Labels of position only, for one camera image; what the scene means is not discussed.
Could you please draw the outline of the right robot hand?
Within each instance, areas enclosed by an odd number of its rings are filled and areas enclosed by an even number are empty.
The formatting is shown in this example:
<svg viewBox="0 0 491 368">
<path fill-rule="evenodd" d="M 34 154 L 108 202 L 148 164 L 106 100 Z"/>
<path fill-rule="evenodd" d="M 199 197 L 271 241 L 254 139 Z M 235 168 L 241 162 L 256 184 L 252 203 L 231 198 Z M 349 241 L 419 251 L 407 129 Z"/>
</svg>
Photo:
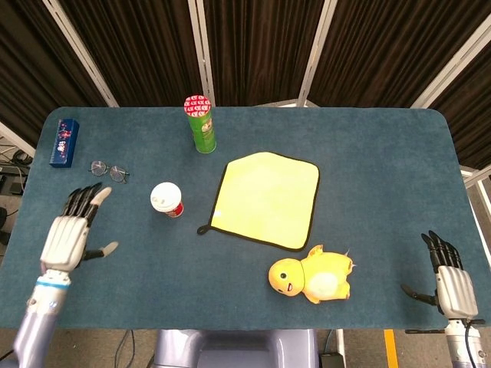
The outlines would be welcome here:
<svg viewBox="0 0 491 368">
<path fill-rule="evenodd" d="M 437 307 L 448 320 L 472 320 L 479 311 L 473 282 L 470 274 L 463 268 L 460 253 L 433 231 L 420 236 L 430 255 L 436 279 L 435 293 L 421 294 L 406 284 L 401 284 L 401 289 L 415 301 Z"/>
</svg>

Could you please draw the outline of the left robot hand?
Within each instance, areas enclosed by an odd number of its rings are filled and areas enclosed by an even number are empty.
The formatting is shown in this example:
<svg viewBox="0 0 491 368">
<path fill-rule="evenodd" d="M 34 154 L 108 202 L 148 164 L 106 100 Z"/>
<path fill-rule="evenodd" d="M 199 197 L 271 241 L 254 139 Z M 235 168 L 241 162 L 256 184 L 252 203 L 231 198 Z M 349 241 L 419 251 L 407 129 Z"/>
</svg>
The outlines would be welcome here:
<svg viewBox="0 0 491 368">
<path fill-rule="evenodd" d="M 41 257 L 41 273 L 61 271 L 70 273 L 82 261 L 105 258 L 119 243 L 113 241 L 97 250 L 87 249 L 87 237 L 103 201 L 111 194 L 111 187 L 100 182 L 75 189 L 67 198 L 64 208 L 49 229 Z"/>
</svg>

